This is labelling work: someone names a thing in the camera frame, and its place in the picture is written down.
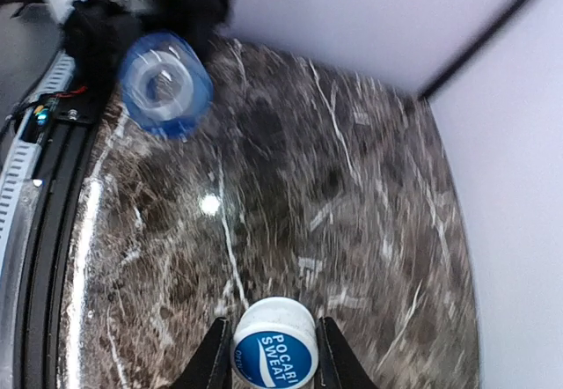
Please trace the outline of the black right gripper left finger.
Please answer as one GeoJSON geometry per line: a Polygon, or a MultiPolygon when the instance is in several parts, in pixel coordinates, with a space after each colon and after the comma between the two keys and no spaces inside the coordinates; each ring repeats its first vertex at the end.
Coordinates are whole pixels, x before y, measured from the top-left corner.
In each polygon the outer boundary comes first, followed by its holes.
{"type": "Polygon", "coordinates": [[[205,334],[173,389],[230,389],[230,321],[217,318],[205,334]]]}

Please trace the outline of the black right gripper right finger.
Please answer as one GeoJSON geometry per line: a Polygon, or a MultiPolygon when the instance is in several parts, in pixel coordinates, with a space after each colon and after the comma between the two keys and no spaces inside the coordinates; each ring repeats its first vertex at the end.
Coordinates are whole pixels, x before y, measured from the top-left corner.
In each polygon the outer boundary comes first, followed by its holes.
{"type": "Polygon", "coordinates": [[[318,320],[316,336],[318,369],[315,388],[377,389],[332,318],[318,320]]]}

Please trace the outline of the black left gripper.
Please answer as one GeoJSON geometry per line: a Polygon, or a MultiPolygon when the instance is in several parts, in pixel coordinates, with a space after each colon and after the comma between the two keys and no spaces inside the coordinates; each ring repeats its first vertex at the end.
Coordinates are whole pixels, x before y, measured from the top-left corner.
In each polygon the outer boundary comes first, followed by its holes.
{"type": "Polygon", "coordinates": [[[230,15],[230,0],[75,0],[70,7],[65,52],[75,61],[73,94],[112,84],[127,51],[149,33],[175,33],[206,60],[230,15]]]}

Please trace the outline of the clear bottle blue pepsi label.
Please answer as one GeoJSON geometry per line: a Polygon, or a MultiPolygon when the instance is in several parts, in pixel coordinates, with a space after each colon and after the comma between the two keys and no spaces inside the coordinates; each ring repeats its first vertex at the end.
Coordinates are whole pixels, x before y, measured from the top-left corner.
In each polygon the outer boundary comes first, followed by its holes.
{"type": "Polygon", "coordinates": [[[175,33],[149,33],[126,53],[119,71],[121,99],[142,130],[184,139],[214,97],[212,80],[192,47],[175,33]]]}

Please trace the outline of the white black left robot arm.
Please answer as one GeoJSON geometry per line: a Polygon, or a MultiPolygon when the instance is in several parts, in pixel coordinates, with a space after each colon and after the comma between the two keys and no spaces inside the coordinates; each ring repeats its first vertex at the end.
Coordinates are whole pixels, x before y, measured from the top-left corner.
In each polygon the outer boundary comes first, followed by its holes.
{"type": "Polygon", "coordinates": [[[187,41],[201,61],[210,39],[230,16],[231,0],[1,0],[44,2],[62,29],[62,49],[88,88],[112,83],[122,59],[147,33],[169,31],[187,41]]]}

